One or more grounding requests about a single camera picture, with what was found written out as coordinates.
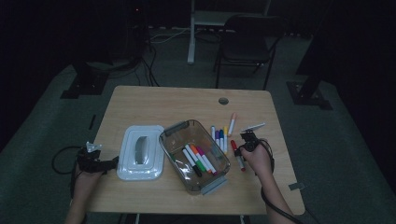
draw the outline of wooden table top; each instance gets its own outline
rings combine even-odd
[[[229,103],[221,105],[219,98]],[[227,157],[231,169],[228,182],[208,195],[191,195],[182,184],[168,158],[163,173],[155,180],[124,181],[111,170],[103,175],[91,196],[88,211],[155,214],[260,215],[266,214],[260,195],[261,184],[246,163],[241,172],[230,141],[244,144],[240,131],[265,122],[254,133],[268,139],[274,152],[274,177],[295,215],[304,212],[299,190],[290,190],[296,183],[290,156],[268,91],[119,86],[110,99],[102,124],[94,141],[104,145],[100,159],[111,160],[120,155],[125,131],[132,125],[161,125],[164,128],[182,120],[196,119],[210,133],[210,127],[230,125],[237,114],[233,135],[229,137]]]

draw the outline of chair seat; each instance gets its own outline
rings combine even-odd
[[[270,52],[263,37],[225,33],[222,38],[222,56],[227,61],[267,63],[270,60]]]

